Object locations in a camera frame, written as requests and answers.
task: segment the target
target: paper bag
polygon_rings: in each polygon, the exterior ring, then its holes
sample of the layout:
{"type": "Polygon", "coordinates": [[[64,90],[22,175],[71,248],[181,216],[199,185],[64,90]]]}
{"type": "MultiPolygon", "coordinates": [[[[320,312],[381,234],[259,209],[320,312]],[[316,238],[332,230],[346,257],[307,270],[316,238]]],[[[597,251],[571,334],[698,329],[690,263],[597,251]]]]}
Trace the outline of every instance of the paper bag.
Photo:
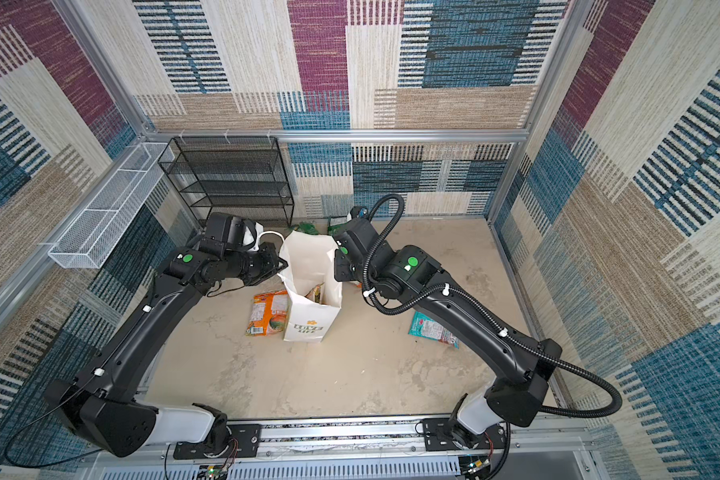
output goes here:
{"type": "Polygon", "coordinates": [[[280,257],[288,268],[278,275],[286,284],[291,309],[288,312],[285,340],[320,342],[342,308],[342,284],[333,278],[333,255],[336,242],[327,235],[291,232],[280,247],[280,257]],[[320,283],[324,305],[305,295],[320,283]]]}

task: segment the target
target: white mesh basket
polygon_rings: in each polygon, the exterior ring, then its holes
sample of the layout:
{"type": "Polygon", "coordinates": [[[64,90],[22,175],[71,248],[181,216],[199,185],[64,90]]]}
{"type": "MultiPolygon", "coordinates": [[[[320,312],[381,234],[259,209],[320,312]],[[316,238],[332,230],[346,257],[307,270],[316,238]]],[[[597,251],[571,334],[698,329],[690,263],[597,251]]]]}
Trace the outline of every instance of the white mesh basket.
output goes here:
{"type": "Polygon", "coordinates": [[[163,176],[157,161],[173,160],[166,146],[142,143],[134,149],[48,256],[62,268],[101,268],[163,176]]]}

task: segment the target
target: beige tabletop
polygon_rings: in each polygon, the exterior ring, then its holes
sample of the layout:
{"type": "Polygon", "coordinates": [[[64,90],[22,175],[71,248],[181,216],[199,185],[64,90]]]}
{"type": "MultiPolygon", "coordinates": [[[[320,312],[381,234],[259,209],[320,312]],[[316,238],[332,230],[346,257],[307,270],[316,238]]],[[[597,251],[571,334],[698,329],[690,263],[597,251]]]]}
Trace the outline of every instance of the beige tabletop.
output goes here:
{"type": "MultiPolygon", "coordinates": [[[[528,331],[483,220],[401,220],[388,240],[395,249],[420,246],[504,321],[528,331]]],[[[494,378],[466,346],[409,335],[412,310],[385,316],[350,283],[322,342],[245,336],[252,297],[281,288],[272,278],[203,298],[169,338],[146,400],[201,402],[231,418],[442,413],[494,378]]],[[[553,405],[550,396],[545,403],[553,405]]]]}

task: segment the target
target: robotic arm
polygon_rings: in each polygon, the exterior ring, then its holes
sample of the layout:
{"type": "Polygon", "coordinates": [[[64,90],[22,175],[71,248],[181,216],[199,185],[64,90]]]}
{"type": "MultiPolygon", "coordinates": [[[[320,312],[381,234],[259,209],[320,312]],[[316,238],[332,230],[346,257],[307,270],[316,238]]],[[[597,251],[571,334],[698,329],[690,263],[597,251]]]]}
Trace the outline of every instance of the robotic arm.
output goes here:
{"type": "MultiPolygon", "coordinates": [[[[620,394],[611,384],[560,360],[562,349],[555,341],[539,342],[512,329],[461,289],[422,249],[408,245],[394,251],[385,238],[403,208],[404,200],[396,194],[384,196],[370,211],[354,207],[352,219],[334,235],[338,245],[334,277],[361,282],[363,295],[384,314],[397,315],[410,308],[424,312],[496,372],[492,386],[462,397],[456,405],[448,435],[457,445],[474,448],[486,428],[501,420],[528,426],[538,412],[598,417],[621,407],[620,394]],[[377,233],[371,220],[390,200],[398,202],[398,210],[377,233]],[[401,305],[386,308],[377,294],[401,305]],[[542,406],[555,368],[602,387],[611,395],[611,403],[585,411],[542,406]]],[[[262,230],[250,220],[211,214],[204,236],[190,242],[194,245],[199,241],[197,249],[174,250],[163,261],[149,293],[101,353],[77,373],[72,383],[56,380],[48,385],[44,396],[54,408],[51,411],[55,410],[76,435],[119,457],[142,445],[169,442],[196,444],[205,456],[220,456],[231,442],[225,414],[198,404],[191,408],[142,405],[133,397],[176,324],[216,282],[240,278],[246,286],[257,285],[287,266],[274,244],[259,244],[262,230]]],[[[8,450],[12,441],[5,449],[11,463],[8,450]]]]}

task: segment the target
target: black wire rack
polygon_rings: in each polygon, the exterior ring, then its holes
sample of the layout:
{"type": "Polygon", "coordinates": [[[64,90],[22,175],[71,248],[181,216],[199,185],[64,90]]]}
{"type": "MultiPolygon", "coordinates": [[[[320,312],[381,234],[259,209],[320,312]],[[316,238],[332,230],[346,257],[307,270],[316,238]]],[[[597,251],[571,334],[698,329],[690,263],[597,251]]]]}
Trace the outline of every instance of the black wire rack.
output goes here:
{"type": "Polygon", "coordinates": [[[160,167],[201,225],[212,212],[291,224],[293,192],[276,138],[182,137],[168,148],[175,159],[160,167]]]}

